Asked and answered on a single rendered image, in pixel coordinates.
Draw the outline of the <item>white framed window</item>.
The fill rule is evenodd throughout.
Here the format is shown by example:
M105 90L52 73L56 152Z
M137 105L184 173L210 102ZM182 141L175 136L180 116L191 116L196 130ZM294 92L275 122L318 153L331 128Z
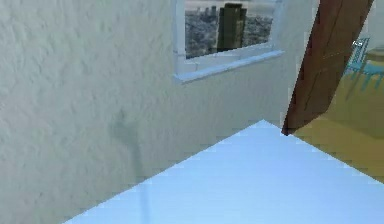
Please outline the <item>white framed window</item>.
M201 80L283 54L286 0L171 0L173 77Z

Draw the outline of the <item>brown wooden room door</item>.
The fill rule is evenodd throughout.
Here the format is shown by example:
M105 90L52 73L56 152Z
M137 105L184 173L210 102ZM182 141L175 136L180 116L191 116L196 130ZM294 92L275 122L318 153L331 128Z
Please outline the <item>brown wooden room door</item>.
M324 114L335 95L374 0L319 0L282 133Z

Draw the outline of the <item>turquoise chair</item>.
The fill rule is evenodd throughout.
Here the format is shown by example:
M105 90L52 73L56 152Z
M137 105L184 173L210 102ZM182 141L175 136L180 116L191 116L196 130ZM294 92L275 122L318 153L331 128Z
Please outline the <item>turquoise chair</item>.
M379 78L375 83L375 88L378 88L381 81L384 79L384 45L374 47L370 50L367 49L369 44L369 37L358 38L357 40L363 40L362 46L353 46L353 53L351 59L349 60L345 71L352 71L351 79L353 83L348 90L346 98L349 98L354 89L357 86L357 83L362 75L365 75L366 78L363 82L362 87L360 88L363 91L370 79L378 75Z

